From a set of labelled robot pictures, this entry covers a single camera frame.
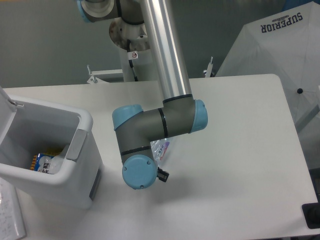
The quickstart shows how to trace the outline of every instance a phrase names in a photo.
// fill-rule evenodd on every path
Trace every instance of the white plastic bin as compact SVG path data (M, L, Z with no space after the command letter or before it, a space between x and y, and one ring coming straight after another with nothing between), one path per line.
M92 126L84 109L8 96L0 87L0 177L31 196L89 208L103 169ZM34 155L66 145L58 173L30 170Z

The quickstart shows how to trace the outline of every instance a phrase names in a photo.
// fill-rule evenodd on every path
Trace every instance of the snack package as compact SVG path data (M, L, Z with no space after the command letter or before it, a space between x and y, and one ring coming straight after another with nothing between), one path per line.
M56 174L59 172L64 162L68 148L69 145L67 145L59 155L48 153L39 153L38 155L35 155L30 169L45 174Z
M153 158L158 164L158 166L161 166L165 159L165 154L168 150L168 147L170 144L172 144L173 138L164 138L157 141L151 142L151 150L153 154Z

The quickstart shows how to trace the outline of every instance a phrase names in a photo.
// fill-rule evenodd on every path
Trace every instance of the bin lid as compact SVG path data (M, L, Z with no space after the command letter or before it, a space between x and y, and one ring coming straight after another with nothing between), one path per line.
M4 140L16 112L17 106L0 86L0 144Z

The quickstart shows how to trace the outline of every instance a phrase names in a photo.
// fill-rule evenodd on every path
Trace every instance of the white table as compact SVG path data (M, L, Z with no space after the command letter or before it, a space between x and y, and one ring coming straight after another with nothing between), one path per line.
M191 79L205 130L176 138L156 180L122 179L112 111L162 106L157 82L24 87L7 93L87 109L105 165L94 204L73 209L19 191L27 239L247 240L318 234L301 209L317 201L280 80L275 75Z

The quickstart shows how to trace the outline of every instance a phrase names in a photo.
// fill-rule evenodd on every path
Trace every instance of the light blue joint cap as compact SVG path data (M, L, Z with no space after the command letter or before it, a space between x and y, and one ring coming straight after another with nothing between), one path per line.
M208 112L207 112L205 103L201 100L194 100L194 101L195 101L195 114L194 114L193 125L190 133L205 129L206 126L208 125Z
M146 189L156 180L158 168L155 162L145 155L129 157L122 167L122 177L125 183L133 189Z
M84 9L82 8L81 6L81 0L77 0L76 3L78 5L78 9L79 9L79 12L81 14L81 17L82 19L86 22L86 23L91 23L90 20L87 18L87 16L85 15L85 12L84 12Z
M139 104L127 105L117 108L112 113L114 130L116 130L121 124L123 124L133 116L143 111L144 110Z

